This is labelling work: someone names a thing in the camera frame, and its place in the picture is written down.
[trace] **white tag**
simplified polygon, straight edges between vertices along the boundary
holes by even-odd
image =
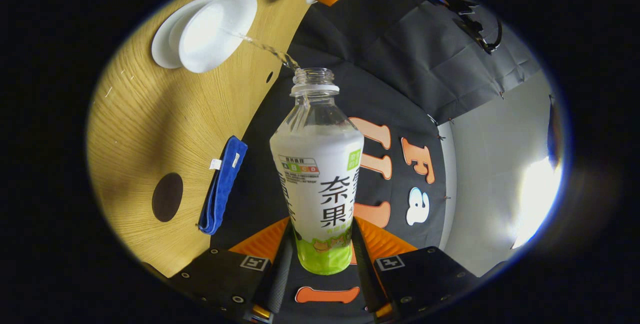
[[[219,158],[215,158],[213,160],[211,160],[211,164],[208,166],[208,168],[213,171],[219,171],[220,170],[220,166],[222,166],[222,160],[220,160]]]
[[[233,164],[231,164],[232,168],[236,167],[236,164],[238,164],[238,159],[240,159],[240,153],[235,153],[235,158],[233,160]]]

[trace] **dark round hole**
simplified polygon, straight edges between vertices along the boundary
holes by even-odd
[[[153,191],[151,208],[153,215],[161,222],[168,222],[180,208],[183,199],[183,178],[178,173],[166,174]]]

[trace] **bright light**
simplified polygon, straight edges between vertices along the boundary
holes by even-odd
[[[556,199],[560,178],[562,165],[554,169],[549,157],[526,169],[520,191],[518,236],[511,249],[525,244],[538,231]]]

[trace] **plastic bottle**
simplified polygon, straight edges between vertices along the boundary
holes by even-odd
[[[314,274],[352,260],[352,220],[364,137],[336,106],[334,74],[298,69],[295,106],[269,144],[293,224],[297,257]]]

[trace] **black cloth backdrop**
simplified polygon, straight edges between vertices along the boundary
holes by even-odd
[[[492,42],[498,31],[493,14],[477,8]],[[438,246],[445,214],[445,167],[438,122],[455,118],[498,98],[540,70],[532,53],[505,26],[501,46],[485,53],[453,19],[457,16],[425,0],[341,0],[332,7],[310,7],[288,48],[304,67],[334,72],[340,94],[336,104],[348,117],[359,117],[391,132],[391,147],[365,139],[364,153],[391,158],[390,180],[361,168],[356,202],[377,206],[389,201],[386,230],[410,244]],[[283,68],[263,99],[242,141],[246,157],[235,179],[222,225],[212,245],[230,248],[288,215],[269,139],[293,107],[289,96],[293,73]],[[435,182],[404,161],[401,138],[430,151]],[[429,196],[424,223],[407,224],[409,192],[418,187]],[[297,303],[303,286],[314,290],[349,290],[360,286],[355,265],[341,273],[320,276],[307,272],[294,256],[285,299],[275,323],[361,324],[372,322],[362,294],[348,303]]]

